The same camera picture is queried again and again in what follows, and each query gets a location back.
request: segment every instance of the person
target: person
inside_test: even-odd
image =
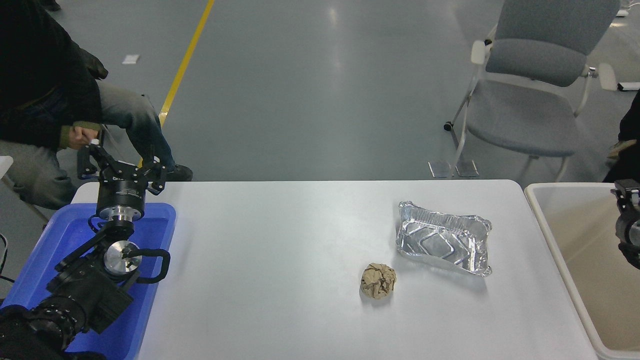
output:
[[[149,100],[97,81],[107,74],[100,61],[36,1],[0,0],[0,154],[13,157],[13,190],[44,208],[69,204],[77,188],[57,151],[90,143],[101,124],[126,129],[143,163],[157,157],[166,166],[167,181],[190,181],[191,169],[175,164]]]
[[[640,182],[640,92],[636,94],[631,108],[620,121],[618,143],[614,145],[608,158],[617,160],[605,176],[604,183],[620,179],[634,179]]]

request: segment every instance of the beige plastic container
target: beige plastic container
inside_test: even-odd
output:
[[[532,184],[525,195],[600,359],[640,359],[640,270],[618,250],[613,184]]]

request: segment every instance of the black shoe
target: black shoe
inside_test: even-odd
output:
[[[40,0],[40,5],[50,12],[57,12],[61,9],[56,0]]]
[[[193,171],[184,165],[175,164],[173,171],[166,173],[167,181],[191,181]]]

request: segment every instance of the gray floor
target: gray floor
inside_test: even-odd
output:
[[[207,3],[58,2],[54,17],[104,62],[106,81],[146,93],[158,110]],[[217,0],[164,127],[175,159],[197,181],[432,179],[428,161],[455,152],[442,124],[471,77],[471,45],[491,30],[501,4]],[[614,25],[589,63],[609,62],[620,81],[640,81],[640,6]],[[138,64],[122,65],[126,54],[140,54]],[[579,82],[560,91],[574,104]],[[595,85],[580,116],[583,146],[563,181],[602,180],[635,95]],[[137,162],[124,132],[112,132],[123,160]],[[527,156],[472,136],[465,157],[478,178],[522,186],[552,181],[560,164],[540,159],[523,174]],[[60,158],[75,171],[72,151]],[[12,246],[4,274],[15,277],[42,224],[6,188],[0,203],[0,233]],[[0,282],[0,297],[8,288]]]

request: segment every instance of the foil container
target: foil container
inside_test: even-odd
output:
[[[396,238],[400,254],[448,270],[489,276],[486,239],[491,222],[477,216],[456,216],[401,202],[402,224]]]

